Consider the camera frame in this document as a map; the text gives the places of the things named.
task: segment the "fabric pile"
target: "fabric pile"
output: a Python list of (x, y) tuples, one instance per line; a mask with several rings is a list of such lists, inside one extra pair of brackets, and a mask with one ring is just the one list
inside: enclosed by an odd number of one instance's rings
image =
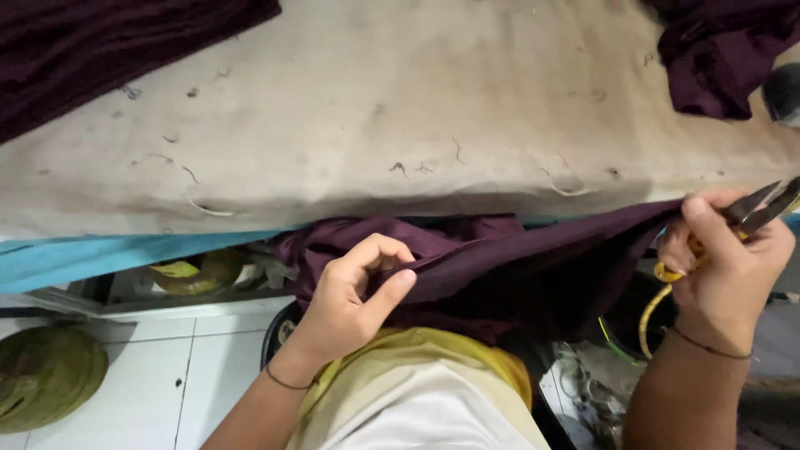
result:
[[(458, 217), (416, 227), (400, 219), (330, 219), (270, 241), (298, 270), (307, 307), (322, 269), (372, 233), (403, 241), (417, 284), (387, 325), (431, 327), (494, 345), (512, 328), (536, 340), (579, 341), (622, 296), (680, 201), (644, 203), (525, 231), (512, 215)], [(376, 274), (367, 295), (395, 271)]]
[(747, 97), (800, 41), (796, 0), (646, 0), (669, 25), (658, 43), (675, 110), (750, 119)]
[(0, 143), (280, 12), (277, 0), (0, 2)]

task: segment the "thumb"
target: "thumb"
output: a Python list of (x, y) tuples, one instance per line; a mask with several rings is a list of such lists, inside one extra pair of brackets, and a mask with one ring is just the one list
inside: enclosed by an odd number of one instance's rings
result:
[(392, 275), (373, 296), (361, 306), (362, 319), (377, 331), (386, 317), (402, 302), (417, 283), (417, 274), (406, 269)]
[(681, 209), (686, 225), (715, 263), (733, 263), (749, 255), (725, 219), (705, 199), (689, 198)]

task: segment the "person's right hand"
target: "person's right hand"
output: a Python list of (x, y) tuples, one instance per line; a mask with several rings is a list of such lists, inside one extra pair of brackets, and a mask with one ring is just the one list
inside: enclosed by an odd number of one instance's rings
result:
[[(723, 346), (719, 351), (746, 354), (795, 239), (776, 219), (742, 243), (716, 210), (743, 196), (741, 191), (716, 190), (688, 197), (682, 205), (683, 218), (667, 228), (658, 256), (673, 271), (688, 274), (673, 283), (673, 297), (681, 307), (681, 332), (693, 334), (702, 344)], [(695, 267), (697, 260), (687, 243), (690, 233), (706, 248), (708, 261), (702, 267)]]

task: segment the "dark purple cloth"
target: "dark purple cloth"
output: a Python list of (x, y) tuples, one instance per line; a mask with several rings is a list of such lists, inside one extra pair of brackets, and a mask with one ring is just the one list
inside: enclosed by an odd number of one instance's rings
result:
[(797, 0), (646, 0), (670, 24), (658, 43), (675, 110), (752, 117), (747, 97), (800, 41)]
[[(512, 327), (539, 340), (582, 340), (629, 283), (679, 201), (645, 203), (524, 231), (512, 215), (447, 219), (420, 228), (400, 219), (330, 219), (270, 241), (298, 269), (292, 289), (308, 306), (322, 269), (372, 233), (403, 241), (417, 284), (388, 324), (457, 332), (494, 344)], [(377, 274), (367, 293), (395, 271)]]
[(277, 0), (0, 0), (0, 143), (280, 12)]

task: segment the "yellow cord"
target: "yellow cord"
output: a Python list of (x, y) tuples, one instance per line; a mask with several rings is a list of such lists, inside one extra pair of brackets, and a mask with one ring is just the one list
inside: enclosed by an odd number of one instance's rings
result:
[(650, 316), (653, 315), (655, 308), (672, 292), (672, 283), (667, 284), (655, 297), (647, 304), (645, 311), (642, 313), (642, 318), (639, 320), (639, 345), (642, 346), (642, 353), (648, 360), (653, 359), (653, 354), (650, 353), (650, 347), (647, 346), (647, 324), (650, 322)]

